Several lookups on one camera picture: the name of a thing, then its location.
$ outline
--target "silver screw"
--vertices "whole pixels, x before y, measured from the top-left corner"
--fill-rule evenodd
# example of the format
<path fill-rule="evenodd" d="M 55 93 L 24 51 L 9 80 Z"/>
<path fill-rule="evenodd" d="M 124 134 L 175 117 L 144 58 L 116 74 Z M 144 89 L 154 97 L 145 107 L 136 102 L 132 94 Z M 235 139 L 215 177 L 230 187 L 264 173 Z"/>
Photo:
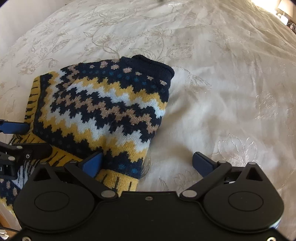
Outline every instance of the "silver screw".
<path fill-rule="evenodd" d="M 105 190 L 101 192 L 101 196 L 104 198 L 111 198 L 114 197 L 116 193 L 112 190 Z"/>
<path fill-rule="evenodd" d="M 14 160 L 15 160 L 15 157 L 14 157 L 14 156 L 9 156 L 9 157 L 8 157 L 8 160 L 10 160 L 10 161 L 14 161 Z"/>
<path fill-rule="evenodd" d="M 31 239 L 29 237 L 23 237 L 22 241 L 31 241 Z"/>
<path fill-rule="evenodd" d="M 197 196 L 197 192 L 193 191 L 193 190 L 185 190 L 184 192 L 182 192 L 184 197 L 196 197 Z"/>
<path fill-rule="evenodd" d="M 151 196 L 147 196 L 147 197 L 145 197 L 145 200 L 146 200 L 146 201 L 152 201 L 152 200 L 153 200 L 153 197 L 151 197 Z"/>

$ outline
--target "wall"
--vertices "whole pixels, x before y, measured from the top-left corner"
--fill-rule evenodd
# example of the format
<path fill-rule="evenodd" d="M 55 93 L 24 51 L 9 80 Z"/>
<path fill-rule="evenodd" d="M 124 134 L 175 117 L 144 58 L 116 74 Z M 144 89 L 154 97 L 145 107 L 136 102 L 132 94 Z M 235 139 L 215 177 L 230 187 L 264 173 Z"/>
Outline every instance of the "wall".
<path fill-rule="evenodd" d="M 8 0 L 0 8 L 0 58 L 15 41 L 71 0 Z"/>

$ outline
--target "patterned sweater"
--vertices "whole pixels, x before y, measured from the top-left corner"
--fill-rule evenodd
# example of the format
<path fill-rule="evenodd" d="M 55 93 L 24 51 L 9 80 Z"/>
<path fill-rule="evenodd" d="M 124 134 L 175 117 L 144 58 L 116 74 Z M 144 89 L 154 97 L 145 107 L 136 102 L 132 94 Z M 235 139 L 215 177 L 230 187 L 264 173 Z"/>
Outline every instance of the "patterned sweater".
<path fill-rule="evenodd" d="M 48 142 L 53 152 L 42 161 L 53 166 L 103 151 L 96 179 L 119 194 L 134 191 L 173 76 L 171 67 L 142 55 L 74 64 L 39 76 L 26 109 L 30 131 L 12 142 Z M 32 161 L 27 173 L 40 161 Z"/>

